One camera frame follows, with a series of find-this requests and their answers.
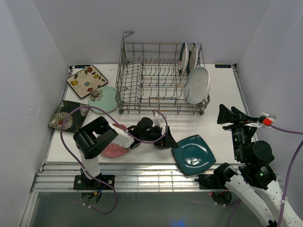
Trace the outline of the dark teal square plate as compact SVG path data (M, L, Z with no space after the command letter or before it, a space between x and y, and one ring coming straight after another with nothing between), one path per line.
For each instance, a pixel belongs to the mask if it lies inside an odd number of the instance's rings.
M192 135L177 142L172 155L185 175L196 175L208 170L216 159L200 135Z

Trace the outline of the white oval plate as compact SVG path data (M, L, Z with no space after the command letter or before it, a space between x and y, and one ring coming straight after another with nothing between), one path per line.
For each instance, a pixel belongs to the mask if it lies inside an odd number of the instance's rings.
M204 101L210 93L210 74L205 67L196 67L188 75L185 85L186 100L193 105Z

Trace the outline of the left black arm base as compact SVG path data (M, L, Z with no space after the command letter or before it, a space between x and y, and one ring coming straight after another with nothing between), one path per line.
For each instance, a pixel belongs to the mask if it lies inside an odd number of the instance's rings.
M115 186L115 176L114 175L98 175L97 179L106 182L107 184L111 185L112 187ZM110 187L96 181L94 179L88 179L86 175L76 175L74 178L73 183L74 190L110 190Z

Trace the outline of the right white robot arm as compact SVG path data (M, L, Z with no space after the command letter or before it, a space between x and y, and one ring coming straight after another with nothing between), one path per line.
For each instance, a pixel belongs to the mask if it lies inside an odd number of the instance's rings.
M231 131L234 158L242 165L235 169L228 163L221 164L214 170L214 183L234 192L257 216L262 226L301 227L303 221L288 202L286 192L293 163L303 145L299 144L296 149L287 170L285 185L281 188L270 167L275 159L270 144L263 140L252 141L258 128L271 127L302 135L302 132L275 126L275 119L270 113L251 117L234 106L230 109L223 104L219 106L217 124L225 131Z

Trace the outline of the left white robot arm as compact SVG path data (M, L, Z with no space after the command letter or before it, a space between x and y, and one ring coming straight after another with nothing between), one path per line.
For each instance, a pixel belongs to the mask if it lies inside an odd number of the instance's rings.
M156 147L178 148L162 116L154 120L143 117L136 125L128 128L119 128L117 124L110 124L101 116L80 128L73 139L84 165L80 175L75 177L75 190L99 189L102 187L100 180L108 181L108 177L101 174L98 166L98 157L102 152L121 155L124 150L140 146L142 141Z

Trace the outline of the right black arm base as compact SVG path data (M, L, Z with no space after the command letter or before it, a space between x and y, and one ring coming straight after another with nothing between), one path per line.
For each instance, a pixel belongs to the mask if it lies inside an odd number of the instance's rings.
M199 189L226 189L226 182L230 182L226 177L220 177L215 174L199 174L195 182L199 184Z

